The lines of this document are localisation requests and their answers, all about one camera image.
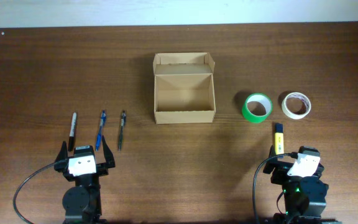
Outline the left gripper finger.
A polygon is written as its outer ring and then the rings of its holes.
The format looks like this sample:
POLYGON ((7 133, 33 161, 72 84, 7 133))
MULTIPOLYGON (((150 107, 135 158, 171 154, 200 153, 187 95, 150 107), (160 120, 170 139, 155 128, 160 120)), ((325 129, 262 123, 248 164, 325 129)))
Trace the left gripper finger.
POLYGON ((67 142, 63 141, 61 149, 55 159, 55 162, 65 162, 68 159, 67 142))
POLYGON ((103 145, 103 154, 104 154, 106 163, 115 163, 114 155, 113 155, 112 151, 110 150, 110 148, 108 147, 104 136, 102 136, 102 145, 103 145))

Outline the yellow highlighter blue cap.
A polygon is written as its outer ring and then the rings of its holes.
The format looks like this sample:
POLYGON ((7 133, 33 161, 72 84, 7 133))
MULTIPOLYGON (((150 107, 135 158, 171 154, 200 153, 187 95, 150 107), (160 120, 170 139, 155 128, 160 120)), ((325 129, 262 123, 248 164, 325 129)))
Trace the yellow highlighter blue cap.
POLYGON ((283 140, 283 124, 275 123, 275 153, 276 155, 283 154, 284 150, 284 140, 283 140))

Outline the green tape roll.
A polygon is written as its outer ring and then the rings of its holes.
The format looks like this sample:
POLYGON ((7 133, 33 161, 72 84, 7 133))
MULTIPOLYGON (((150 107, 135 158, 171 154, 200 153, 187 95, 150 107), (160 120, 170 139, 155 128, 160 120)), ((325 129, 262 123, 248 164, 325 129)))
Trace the green tape roll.
POLYGON ((265 121, 272 111, 273 111, 272 101, 267 95, 263 93, 253 93, 249 95, 242 106, 243 117, 251 123, 261 123, 265 121), (251 112, 251 110, 248 107, 248 103, 251 102, 260 103, 265 109, 265 114, 256 115, 253 112, 251 112))

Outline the cream masking tape roll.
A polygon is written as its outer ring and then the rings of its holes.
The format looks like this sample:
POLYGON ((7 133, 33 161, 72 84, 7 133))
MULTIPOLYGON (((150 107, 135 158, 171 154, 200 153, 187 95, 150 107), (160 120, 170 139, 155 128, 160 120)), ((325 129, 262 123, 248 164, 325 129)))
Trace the cream masking tape roll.
POLYGON ((287 117, 289 117, 291 119, 303 119, 311 111, 311 101, 306 95, 304 95, 300 92, 289 93, 286 97, 284 97, 284 99, 282 101, 282 111, 287 117), (287 101, 290 98, 296 98, 296 99, 301 100, 301 102, 303 103, 303 105, 306 108, 306 111, 302 114, 296 114, 296 113, 291 112, 287 106, 287 101))

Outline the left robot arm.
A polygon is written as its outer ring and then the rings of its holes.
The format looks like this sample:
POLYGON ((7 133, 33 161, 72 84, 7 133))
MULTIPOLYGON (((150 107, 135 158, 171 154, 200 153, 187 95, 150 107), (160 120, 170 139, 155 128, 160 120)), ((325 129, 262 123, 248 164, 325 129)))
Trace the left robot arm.
POLYGON ((54 169, 61 172, 75 186, 68 189, 63 198, 65 209, 64 223, 107 223, 102 219, 101 185, 99 178, 108 175, 108 169, 114 168, 113 153, 101 138, 105 161, 96 163, 93 147, 76 147, 72 156, 68 155, 67 143, 63 142, 55 159, 54 169))

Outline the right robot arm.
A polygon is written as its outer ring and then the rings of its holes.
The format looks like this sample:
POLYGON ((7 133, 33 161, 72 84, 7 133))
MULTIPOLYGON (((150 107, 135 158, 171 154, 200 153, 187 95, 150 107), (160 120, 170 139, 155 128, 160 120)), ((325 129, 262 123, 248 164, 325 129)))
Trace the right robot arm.
POLYGON ((334 218, 322 218, 326 208, 329 185, 320 180, 324 167, 320 164, 320 153, 312 147, 301 146, 297 152, 288 153, 294 162, 281 161, 275 147, 270 148, 263 173, 270 174, 270 181, 280 185, 278 196, 285 202, 285 210, 275 213, 267 223, 339 223, 334 218))

